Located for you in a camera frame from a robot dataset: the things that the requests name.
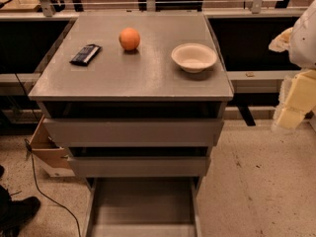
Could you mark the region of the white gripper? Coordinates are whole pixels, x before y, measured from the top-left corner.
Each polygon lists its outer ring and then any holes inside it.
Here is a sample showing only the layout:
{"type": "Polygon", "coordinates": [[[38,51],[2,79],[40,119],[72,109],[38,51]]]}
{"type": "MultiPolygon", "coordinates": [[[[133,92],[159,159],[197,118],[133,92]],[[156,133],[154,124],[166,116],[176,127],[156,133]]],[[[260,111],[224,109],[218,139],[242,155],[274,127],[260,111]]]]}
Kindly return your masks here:
{"type": "MultiPolygon", "coordinates": [[[[291,33],[292,28],[288,28],[280,33],[269,44],[269,50],[275,52],[288,50],[291,33]]],[[[282,109],[276,119],[276,124],[286,129],[295,129],[304,120],[305,113],[310,112],[316,107],[315,70],[300,72],[294,76],[285,105],[295,110],[282,109]]]]}

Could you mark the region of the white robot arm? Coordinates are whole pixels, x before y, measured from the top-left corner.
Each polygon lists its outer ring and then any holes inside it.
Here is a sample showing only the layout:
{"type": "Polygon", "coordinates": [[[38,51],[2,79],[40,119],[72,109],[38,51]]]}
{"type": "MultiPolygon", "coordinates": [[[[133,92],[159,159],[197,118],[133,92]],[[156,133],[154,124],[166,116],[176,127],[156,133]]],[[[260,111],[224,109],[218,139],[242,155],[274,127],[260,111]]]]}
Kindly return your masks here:
{"type": "Polygon", "coordinates": [[[273,122],[273,130],[293,130],[316,107],[316,1],[271,41],[269,50],[287,50],[289,61],[300,68],[282,81],[273,122]]]}

